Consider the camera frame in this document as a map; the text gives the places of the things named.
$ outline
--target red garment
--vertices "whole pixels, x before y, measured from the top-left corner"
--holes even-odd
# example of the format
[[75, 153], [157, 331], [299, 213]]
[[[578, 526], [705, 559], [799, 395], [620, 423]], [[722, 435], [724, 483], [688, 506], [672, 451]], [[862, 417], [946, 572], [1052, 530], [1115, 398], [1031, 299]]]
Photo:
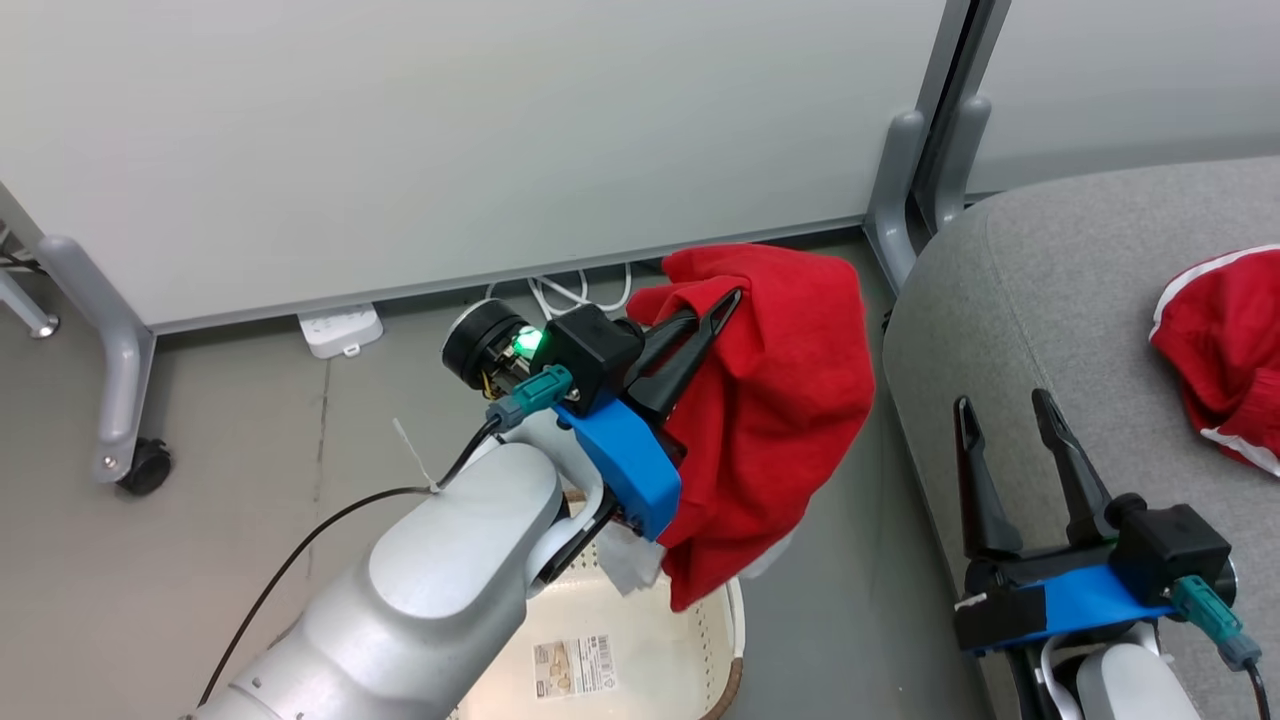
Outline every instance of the red garment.
[[1151, 343], [1181, 374], [1196, 429], [1280, 477], [1280, 245], [1174, 278], [1156, 306]]
[[791, 532], [872, 407], [858, 273], [844, 260], [763, 245], [677, 252], [671, 286], [641, 290], [646, 325], [728, 291], [742, 301], [667, 421], [689, 455], [676, 518], [658, 542], [671, 609], [721, 587]]

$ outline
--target gray floor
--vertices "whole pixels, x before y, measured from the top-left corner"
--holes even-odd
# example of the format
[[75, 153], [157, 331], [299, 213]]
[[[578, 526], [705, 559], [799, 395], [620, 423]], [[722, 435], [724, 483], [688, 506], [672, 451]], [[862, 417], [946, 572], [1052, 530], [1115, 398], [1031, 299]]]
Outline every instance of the gray floor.
[[[860, 236], [819, 249], [861, 273], [877, 360], [890, 295]], [[593, 296], [620, 290], [593, 278]], [[659, 282], [645, 272], [640, 282]], [[479, 291], [383, 306], [387, 334], [320, 361], [289, 320], [163, 338], [143, 421], [178, 457], [133, 500], [87, 480], [101, 384], [96, 336], [61, 314], [35, 342], [0, 309], [0, 716], [177, 717], [236, 624], [315, 523], [369, 492], [411, 484], [399, 418], [443, 473], [484, 401], [439, 364], [443, 333]], [[538, 316], [522, 286], [499, 290]], [[744, 582], [745, 676], [732, 720], [986, 717], [950, 632], [951, 593], [884, 392], [796, 539]], [[229, 673], [262, 648], [384, 528], [388, 501], [317, 541], [260, 614]]]

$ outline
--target white power adapter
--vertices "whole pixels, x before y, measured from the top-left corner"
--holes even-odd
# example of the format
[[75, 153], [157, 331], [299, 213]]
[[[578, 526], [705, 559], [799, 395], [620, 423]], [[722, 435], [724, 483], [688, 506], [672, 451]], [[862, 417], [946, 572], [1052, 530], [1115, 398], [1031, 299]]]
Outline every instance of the white power adapter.
[[298, 313], [298, 324], [311, 354], [321, 360], [337, 355], [355, 357], [361, 346], [383, 337], [383, 322], [369, 302]]

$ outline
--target green light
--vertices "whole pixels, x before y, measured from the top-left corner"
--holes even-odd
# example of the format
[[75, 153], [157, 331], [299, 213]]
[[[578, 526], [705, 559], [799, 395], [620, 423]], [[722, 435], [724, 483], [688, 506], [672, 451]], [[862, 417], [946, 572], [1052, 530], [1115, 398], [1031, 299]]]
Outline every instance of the green light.
[[516, 355], [526, 360], [532, 360], [540, 342], [543, 342], [543, 331], [532, 325], [520, 328], [515, 341]]

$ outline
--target gray fabric upholstery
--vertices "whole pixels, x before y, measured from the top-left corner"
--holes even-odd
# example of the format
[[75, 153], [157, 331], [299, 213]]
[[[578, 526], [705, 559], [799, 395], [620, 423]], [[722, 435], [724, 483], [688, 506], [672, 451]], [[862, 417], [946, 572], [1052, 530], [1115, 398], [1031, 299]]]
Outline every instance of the gray fabric upholstery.
[[[969, 395], [1028, 547], [1065, 542], [1066, 509], [1030, 405], [1048, 388], [1114, 495], [1188, 502], [1235, 546], [1236, 610], [1280, 688], [1280, 483], [1187, 421], [1147, 343], [1161, 290], [1202, 260], [1280, 238], [1280, 158], [1051, 182], [970, 208], [922, 254], [893, 309], [884, 366], [956, 588], [961, 552], [951, 404]], [[1197, 630], [1162, 624], [1206, 719], [1256, 717], [1248, 679]], [[997, 716], [1018, 717], [1004, 659], [983, 660]]]

